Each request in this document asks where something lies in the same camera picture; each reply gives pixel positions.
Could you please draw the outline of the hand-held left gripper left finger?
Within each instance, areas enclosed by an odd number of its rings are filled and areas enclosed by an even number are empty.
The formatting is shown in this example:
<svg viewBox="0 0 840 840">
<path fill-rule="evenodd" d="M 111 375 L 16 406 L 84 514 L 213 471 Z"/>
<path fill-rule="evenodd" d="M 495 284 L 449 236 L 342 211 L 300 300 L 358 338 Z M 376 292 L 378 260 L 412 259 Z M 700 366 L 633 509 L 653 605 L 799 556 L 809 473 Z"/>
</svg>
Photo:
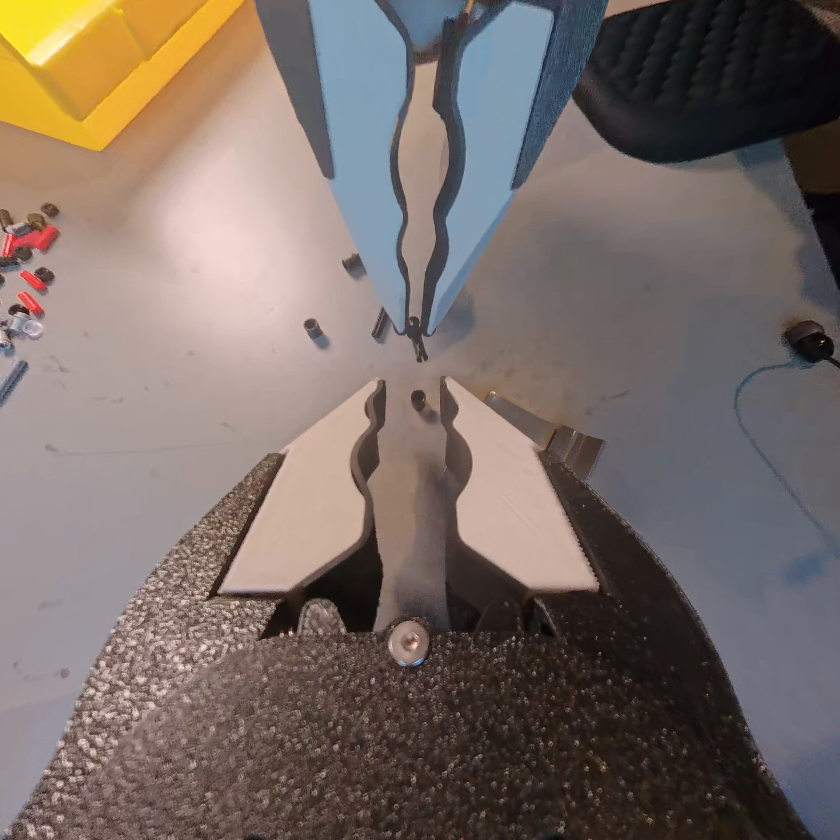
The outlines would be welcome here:
<svg viewBox="0 0 840 840">
<path fill-rule="evenodd" d="M 383 565 L 369 481 L 385 403 L 377 377 L 281 450 L 217 577 L 217 597 L 277 604 L 265 635 L 295 628 L 318 599 L 348 631 L 373 630 Z"/>
</svg>

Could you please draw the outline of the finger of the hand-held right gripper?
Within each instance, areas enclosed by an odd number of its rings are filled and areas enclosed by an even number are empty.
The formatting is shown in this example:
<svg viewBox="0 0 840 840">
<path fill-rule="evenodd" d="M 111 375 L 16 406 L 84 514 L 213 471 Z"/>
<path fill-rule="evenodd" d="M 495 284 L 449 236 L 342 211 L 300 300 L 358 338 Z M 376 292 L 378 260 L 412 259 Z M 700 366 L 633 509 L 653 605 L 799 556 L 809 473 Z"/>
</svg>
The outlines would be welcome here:
<svg viewBox="0 0 840 840">
<path fill-rule="evenodd" d="M 404 333 L 411 289 L 397 152 L 414 87 L 412 42 L 390 2 L 316 1 L 309 7 L 332 194 L 375 295 L 395 331 Z"/>
<path fill-rule="evenodd" d="M 553 27 L 553 11 L 533 3 L 444 21 L 433 109 L 448 157 L 423 282 L 425 335 L 440 326 L 510 206 Z"/>
</svg>

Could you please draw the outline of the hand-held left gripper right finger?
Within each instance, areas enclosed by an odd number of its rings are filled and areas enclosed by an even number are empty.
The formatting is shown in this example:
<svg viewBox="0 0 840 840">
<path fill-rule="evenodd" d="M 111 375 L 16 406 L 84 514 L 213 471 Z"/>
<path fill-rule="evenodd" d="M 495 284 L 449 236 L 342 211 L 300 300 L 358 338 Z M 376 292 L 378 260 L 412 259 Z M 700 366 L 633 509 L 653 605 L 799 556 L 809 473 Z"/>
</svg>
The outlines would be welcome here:
<svg viewBox="0 0 840 840">
<path fill-rule="evenodd" d="M 445 593 L 451 628 L 489 610 L 601 590 L 536 444 L 450 375 L 439 385 L 450 493 Z"/>
</svg>

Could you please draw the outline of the silver toy scoop part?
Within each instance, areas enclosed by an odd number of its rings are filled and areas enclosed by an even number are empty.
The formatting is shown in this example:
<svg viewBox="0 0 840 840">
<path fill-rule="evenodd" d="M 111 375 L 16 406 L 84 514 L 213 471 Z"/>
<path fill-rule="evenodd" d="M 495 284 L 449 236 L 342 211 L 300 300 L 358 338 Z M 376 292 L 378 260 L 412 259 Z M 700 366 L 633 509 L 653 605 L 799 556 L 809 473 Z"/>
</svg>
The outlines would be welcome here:
<svg viewBox="0 0 840 840">
<path fill-rule="evenodd" d="M 588 480 L 592 476 L 602 455 L 604 440 L 583 434 L 571 426 L 555 426 L 496 391 L 489 391 L 483 402 L 530 438 L 538 450 L 563 463 L 578 479 Z"/>
</svg>

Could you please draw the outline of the yellow plastic bin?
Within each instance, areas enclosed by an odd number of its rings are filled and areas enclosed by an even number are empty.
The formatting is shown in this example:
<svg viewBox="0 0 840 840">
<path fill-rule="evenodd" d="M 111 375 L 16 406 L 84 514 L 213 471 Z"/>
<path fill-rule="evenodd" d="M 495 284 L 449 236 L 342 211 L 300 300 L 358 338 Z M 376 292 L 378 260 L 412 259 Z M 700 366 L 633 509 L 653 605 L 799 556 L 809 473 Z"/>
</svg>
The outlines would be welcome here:
<svg viewBox="0 0 840 840">
<path fill-rule="evenodd" d="M 102 151 L 241 1 L 2 1 L 2 123 Z"/>
</svg>

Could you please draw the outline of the pile of small toy parts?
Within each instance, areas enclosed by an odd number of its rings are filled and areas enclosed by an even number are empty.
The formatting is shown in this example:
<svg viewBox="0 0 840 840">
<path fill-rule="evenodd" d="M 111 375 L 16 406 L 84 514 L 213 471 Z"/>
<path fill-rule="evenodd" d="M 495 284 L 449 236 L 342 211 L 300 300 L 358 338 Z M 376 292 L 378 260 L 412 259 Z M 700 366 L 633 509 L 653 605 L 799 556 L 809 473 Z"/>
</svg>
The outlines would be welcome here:
<svg viewBox="0 0 840 840">
<path fill-rule="evenodd" d="M 52 202 L 21 217 L 1 209 L 1 285 L 12 287 L 12 300 L 1 305 L 3 405 L 28 372 L 18 345 L 44 335 L 44 300 L 56 283 L 56 273 L 45 259 L 60 239 L 59 216 L 60 209 Z"/>
</svg>

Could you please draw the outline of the grey desk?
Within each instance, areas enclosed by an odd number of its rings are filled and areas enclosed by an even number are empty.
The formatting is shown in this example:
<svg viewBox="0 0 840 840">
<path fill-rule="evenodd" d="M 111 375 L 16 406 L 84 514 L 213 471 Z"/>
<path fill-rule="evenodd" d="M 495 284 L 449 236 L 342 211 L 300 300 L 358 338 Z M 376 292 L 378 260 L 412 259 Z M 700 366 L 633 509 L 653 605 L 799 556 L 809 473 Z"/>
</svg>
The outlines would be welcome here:
<svg viewBox="0 0 840 840">
<path fill-rule="evenodd" d="M 2 829 L 154 567 L 268 453 L 385 378 L 385 591 L 446 618 L 452 375 L 605 440 L 591 483 L 658 554 L 769 767 L 838 838 L 838 295 L 777 143 L 656 166 L 567 108 L 416 364 L 370 284 L 246 2 L 104 152 L 2 126 L 2 206 L 60 209 L 45 333 L 2 408 Z M 303 323 L 329 337 L 318 348 Z"/>
</svg>

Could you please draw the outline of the person's black jacket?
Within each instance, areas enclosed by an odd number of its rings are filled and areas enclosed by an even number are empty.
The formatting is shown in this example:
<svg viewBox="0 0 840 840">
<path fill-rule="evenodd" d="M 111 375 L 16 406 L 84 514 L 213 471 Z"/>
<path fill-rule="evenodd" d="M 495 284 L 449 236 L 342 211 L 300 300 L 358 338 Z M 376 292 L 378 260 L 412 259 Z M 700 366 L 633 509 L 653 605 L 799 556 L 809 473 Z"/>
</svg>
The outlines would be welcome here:
<svg viewBox="0 0 840 840">
<path fill-rule="evenodd" d="M 803 199 L 835 284 L 839 287 L 839 194 L 804 192 Z"/>
</svg>

